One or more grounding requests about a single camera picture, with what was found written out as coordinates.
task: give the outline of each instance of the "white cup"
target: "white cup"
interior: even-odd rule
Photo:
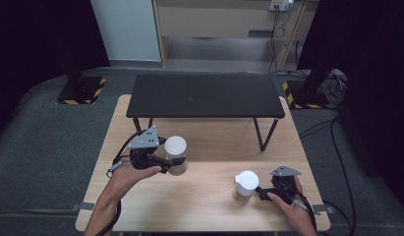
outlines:
[[[165,151],[167,152],[167,159],[186,157],[187,143],[180,136],[172,136],[167,139],[164,144]],[[182,175],[186,172],[188,167],[187,158],[181,165],[171,166],[168,172],[172,175]]]
[[[235,176],[233,198],[239,204],[246,204],[256,192],[259,183],[260,179],[256,173],[251,170],[242,171],[242,173]]]

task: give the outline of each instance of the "gray carpet floor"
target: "gray carpet floor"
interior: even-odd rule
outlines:
[[[84,72],[86,76],[102,76],[107,80],[101,96],[93,105],[55,104],[56,97],[66,83],[64,76],[33,87],[22,98],[21,105],[15,110],[13,119],[0,137],[0,210],[69,210],[73,205],[80,204],[117,99],[121,94],[132,92],[135,76],[139,72],[119,69]],[[275,75],[270,77],[282,96],[285,94],[281,83],[289,79],[300,80]],[[335,110],[291,112],[299,134],[337,116]],[[334,123],[332,130],[346,167],[356,208],[355,235],[404,236],[402,205],[382,179],[365,174],[344,133],[341,121]],[[348,189],[331,139],[330,127],[303,137],[302,144],[322,198],[340,207],[352,222]],[[81,235],[75,229],[76,217],[75,213],[38,215],[2,211],[0,235]],[[339,212],[329,217],[331,228],[326,233],[348,234],[348,224]]]

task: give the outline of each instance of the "black curtain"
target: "black curtain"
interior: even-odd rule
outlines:
[[[341,43],[328,44],[334,36]],[[313,69],[321,56],[347,77],[339,115],[358,158],[404,206],[404,0],[321,0],[299,69]]]
[[[109,66],[89,0],[0,0],[0,133],[29,88],[66,74],[47,26],[78,70]]]

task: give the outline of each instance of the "hand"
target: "hand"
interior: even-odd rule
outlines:
[[[126,149],[121,156],[128,154],[129,150]],[[118,202],[125,197],[131,188],[141,180],[161,171],[160,166],[138,170],[131,164],[129,157],[123,160],[122,165],[113,172],[112,177],[100,194],[91,218],[88,221],[85,235],[96,235],[96,233],[106,227],[115,215]]]
[[[121,156],[129,155],[129,150],[126,149],[121,154]],[[151,166],[147,169],[136,169],[131,162],[129,161],[129,157],[123,157],[124,162],[122,165],[117,168],[107,183],[103,192],[109,192],[117,200],[122,199],[132,187],[134,187],[141,180],[151,177],[156,173],[161,171],[160,166]]]
[[[294,180],[296,181],[297,189],[303,193],[303,187],[300,184],[299,178],[294,176]],[[302,236],[317,235],[310,216],[305,210],[295,204],[287,205],[280,197],[272,193],[268,193],[268,196],[284,212],[288,223],[298,234]],[[296,195],[295,199],[300,203],[303,203],[300,196]]]

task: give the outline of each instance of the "wooden table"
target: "wooden table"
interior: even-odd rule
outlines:
[[[106,185],[106,170],[119,148],[134,132],[125,116],[130,95],[119,98],[103,147],[86,192],[85,203],[94,204]],[[271,170],[286,165],[303,172],[299,176],[310,204],[321,205],[316,181],[284,98],[286,116],[279,121],[265,151],[258,148],[254,121],[250,118],[159,118],[153,125],[161,137],[186,139],[189,167],[181,176],[156,174],[137,184],[122,200],[122,214],[114,231],[206,232],[292,231],[285,216],[271,202],[253,196],[246,205],[232,198],[233,179],[252,170],[260,186],[270,188]],[[259,119],[269,128],[273,119]],[[165,156],[160,147],[155,154]],[[76,228],[86,229],[91,210],[81,209]],[[316,215],[317,230],[330,227],[325,212]]]

